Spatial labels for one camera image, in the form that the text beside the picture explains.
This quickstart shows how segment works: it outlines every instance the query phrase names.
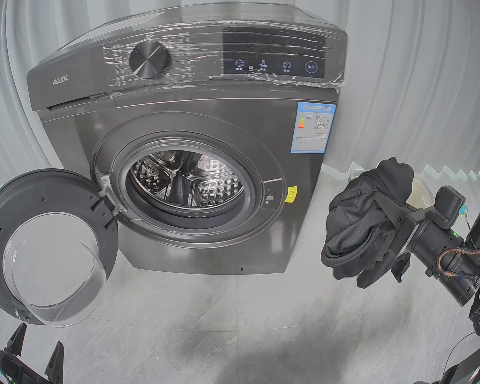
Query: control knob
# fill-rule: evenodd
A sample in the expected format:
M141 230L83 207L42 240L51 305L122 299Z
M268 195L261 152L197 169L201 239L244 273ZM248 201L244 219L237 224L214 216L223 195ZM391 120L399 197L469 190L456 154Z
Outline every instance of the control knob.
M132 72L143 79L158 76L168 64L168 50L162 43L146 40L138 43L130 54Z

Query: control panel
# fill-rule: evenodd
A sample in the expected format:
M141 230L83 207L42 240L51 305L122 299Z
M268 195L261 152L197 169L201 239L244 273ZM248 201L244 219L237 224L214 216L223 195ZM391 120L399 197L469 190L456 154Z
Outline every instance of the control panel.
M325 75L325 37L278 28L223 29L224 74Z
M105 42L104 56L114 92L272 74L280 81L327 83L343 73L345 47L335 44L343 41L308 28L218 23L139 31Z

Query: button icon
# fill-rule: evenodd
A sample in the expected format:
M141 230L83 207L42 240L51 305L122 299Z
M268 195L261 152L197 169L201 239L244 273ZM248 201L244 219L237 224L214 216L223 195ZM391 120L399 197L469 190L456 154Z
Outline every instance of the button icon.
M308 73L315 73L318 71L318 65L316 62L314 61L308 61L306 64L305 64L305 70L308 72Z

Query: front-load washing machine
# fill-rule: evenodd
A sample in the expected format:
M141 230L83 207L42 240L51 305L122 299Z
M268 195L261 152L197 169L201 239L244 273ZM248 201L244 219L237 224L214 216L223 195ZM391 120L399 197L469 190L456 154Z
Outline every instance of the front-load washing machine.
M31 106L65 170L0 191L2 309L36 324L83 319L117 248L141 269L284 272L346 45L345 32L296 7L220 3L115 21L39 63ZM46 274L68 288L45 299Z

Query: door glass window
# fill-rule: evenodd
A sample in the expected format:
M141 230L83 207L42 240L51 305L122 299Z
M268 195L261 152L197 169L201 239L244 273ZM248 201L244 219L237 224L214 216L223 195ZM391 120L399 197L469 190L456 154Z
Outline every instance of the door glass window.
M91 228L66 213L23 223L10 237L3 273L10 291L39 320L75 324L100 302L107 281Z
M177 207L219 207L243 193L242 180L221 159L197 152L155 152L131 172L144 193Z

